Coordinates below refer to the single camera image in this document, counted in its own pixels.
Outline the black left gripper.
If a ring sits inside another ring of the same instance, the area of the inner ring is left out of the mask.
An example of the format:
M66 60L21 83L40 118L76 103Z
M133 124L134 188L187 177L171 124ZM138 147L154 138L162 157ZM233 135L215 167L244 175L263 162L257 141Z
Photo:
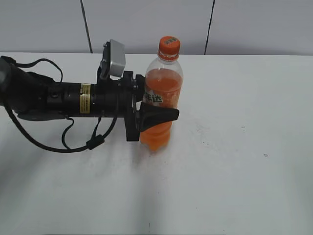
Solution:
M145 77L140 74L133 77L132 71L125 71L117 80L111 79L110 76L102 80L99 77L100 72L100 70L97 71L91 111L98 119L113 118L108 130L102 135L103 139L111 133L118 118L124 119L126 141L139 141L140 132L178 119L178 109L158 107L142 102L139 109L138 130L136 103L143 100Z

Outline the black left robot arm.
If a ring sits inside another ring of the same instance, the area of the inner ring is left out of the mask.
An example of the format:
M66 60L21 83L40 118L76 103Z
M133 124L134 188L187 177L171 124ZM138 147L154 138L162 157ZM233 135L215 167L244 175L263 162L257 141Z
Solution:
M0 58L0 90L9 108L20 119L49 121L69 118L123 118L126 140L138 141L140 133L159 124L177 120L175 108L152 106L143 100L145 78L133 77L125 71L123 77L113 80L97 78L95 84L56 82L52 78L25 68L37 61L19 64L13 58Z

